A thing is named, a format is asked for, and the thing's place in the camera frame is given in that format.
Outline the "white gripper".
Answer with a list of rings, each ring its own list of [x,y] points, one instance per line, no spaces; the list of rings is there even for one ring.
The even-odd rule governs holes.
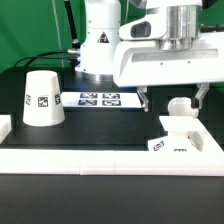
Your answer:
[[[224,32],[202,33],[190,49],[162,50],[158,38],[133,38],[131,27],[135,24],[131,22],[119,29],[122,41],[114,55],[115,84],[138,87],[145,112],[149,110],[146,86],[198,84],[191,107],[201,109],[208,83],[224,82]]]

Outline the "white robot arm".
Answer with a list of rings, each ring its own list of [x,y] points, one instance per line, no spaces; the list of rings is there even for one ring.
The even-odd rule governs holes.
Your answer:
[[[201,12],[217,0],[130,0],[145,11],[122,25],[119,0],[84,0],[86,40],[76,71],[119,87],[196,84],[202,106],[211,83],[224,82],[224,25],[204,26]]]

